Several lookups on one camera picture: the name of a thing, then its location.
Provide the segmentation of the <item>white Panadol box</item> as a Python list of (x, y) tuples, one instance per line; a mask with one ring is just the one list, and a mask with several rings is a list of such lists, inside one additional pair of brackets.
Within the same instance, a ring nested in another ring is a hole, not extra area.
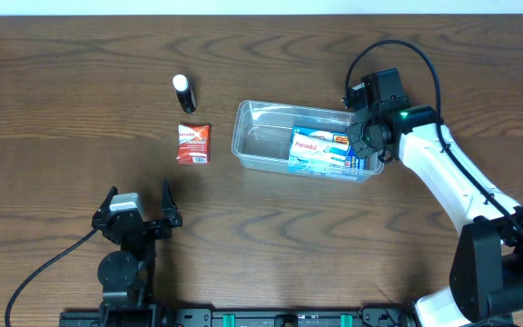
[(343, 167), (348, 151), (347, 144), (294, 134), (291, 139), (289, 160), (297, 164)]

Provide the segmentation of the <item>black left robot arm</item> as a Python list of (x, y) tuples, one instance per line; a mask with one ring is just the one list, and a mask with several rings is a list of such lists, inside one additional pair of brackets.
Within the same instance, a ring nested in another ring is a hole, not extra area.
[(116, 319), (139, 322), (145, 312), (148, 323), (161, 319), (162, 309), (153, 295), (155, 243), (170, 238), (172, 229), (183, 225), (167, 181), (163, 182), (160, 211), (162, 219), (145, 221), (140, 195), (119, 194), (112, 187), (94, 213), (93, 228), (120, 247), (107, 254), (97, 270), (103, 286), (104, 323)]

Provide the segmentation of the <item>clear plastic container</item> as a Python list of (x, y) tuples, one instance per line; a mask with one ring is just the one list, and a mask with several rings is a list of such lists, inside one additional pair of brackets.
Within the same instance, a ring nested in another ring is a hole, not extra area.
[(345, 134), (346, 128), (355, 122), (348, 112), (246, 100), (238, 108), (232, 152), (246, 168), (362, 183), (384, 168), (375, 155), (366, 158), (367, 168), (355, 174), (294, 172), (288, 165), (294, 127)]

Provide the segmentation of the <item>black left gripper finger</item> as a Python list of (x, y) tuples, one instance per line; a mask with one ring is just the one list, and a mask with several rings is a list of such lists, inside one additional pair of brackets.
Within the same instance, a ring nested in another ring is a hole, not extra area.
[(99, 207), (100, 213), (106, 213), (106, 212), (110, 211), (110, 209), (109, 209), (110, 203), (111, 203), (113, 197), (117, 194), (118, 194), (118, 189), (115, 186), (112, 186), (110, 188), (108, 194), (106, 195), (105, 199), (103, 200), (102, 204)]
[(178, 208), (171, 193), (170, 184), (167, 179), (163, 180), (160, 210), (165, 217), (176, 217), (179, 214)]

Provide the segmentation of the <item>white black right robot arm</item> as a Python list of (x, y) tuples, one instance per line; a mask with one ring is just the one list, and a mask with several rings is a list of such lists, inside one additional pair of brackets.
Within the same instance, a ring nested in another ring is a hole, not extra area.
[(414, 304), (422, 326), (469, 326), (523, 310), (523, 207), (502, 193), (429, 106), (355, 110), (356, 154), (389, 152), (426, 184), (459, 240), (448, 287)]

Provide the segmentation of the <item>blue Cool Fever box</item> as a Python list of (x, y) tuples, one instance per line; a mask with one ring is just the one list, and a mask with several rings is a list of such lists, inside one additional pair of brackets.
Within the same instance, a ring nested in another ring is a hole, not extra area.
[(291, 139), (294, 134), (304, 134), (310, 137), (320, 138), (326, 141), (333, 141), (335, 143), (347, 144), (349, 151), (347, 153), (346, 162), (343, 167), (335, 166), (318, 166), (307, 163), (294, 163), (289, 160), (289, 169), (294, 172), (309, 172), (317, 174), (332, 174), (332, 175), (346, 175), (355, 174), (367, 168), (366, 160), (357, 158), (352, 148), (350, 147), (348, 136), (343, 133), (335, 133), (330, 131), (317, 130), (306, 127), (294, 127), (292, 129)]

